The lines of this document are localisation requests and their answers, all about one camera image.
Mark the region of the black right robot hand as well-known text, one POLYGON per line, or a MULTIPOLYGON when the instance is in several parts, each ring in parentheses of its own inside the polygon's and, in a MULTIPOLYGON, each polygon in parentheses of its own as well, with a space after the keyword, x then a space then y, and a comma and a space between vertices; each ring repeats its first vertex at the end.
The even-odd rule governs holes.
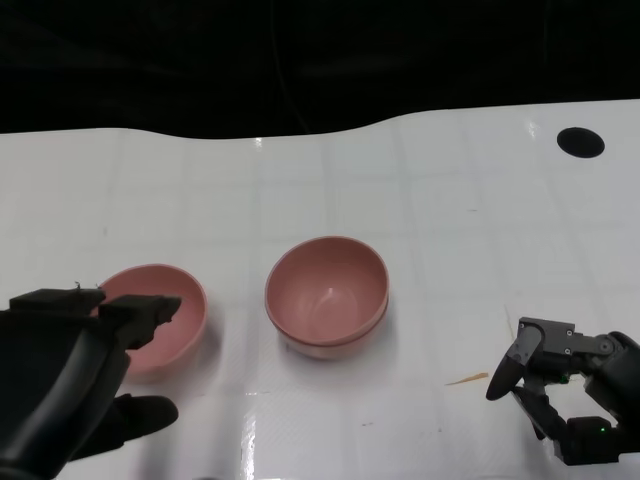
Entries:
POLYGON ((486 399, 512 395, 536 437, 568 466, 616 463, 639 451, 639 344, 621 332, 586 336, 571 323, 523 317, 491 378, 486 399), (563 419, 546 387, 584 378, 585 393, 615 420, 563 419))

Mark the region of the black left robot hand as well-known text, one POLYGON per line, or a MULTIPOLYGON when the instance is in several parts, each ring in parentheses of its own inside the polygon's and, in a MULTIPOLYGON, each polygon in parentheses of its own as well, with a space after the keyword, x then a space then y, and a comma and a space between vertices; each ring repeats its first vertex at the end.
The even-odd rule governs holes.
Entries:
POLYGON ((129 351, 181 305, 174 296, 39 289, 1 313, 1 476, 53 479, 74 460, 116 450, 179 416, 163 396, 119 395, 129 351))

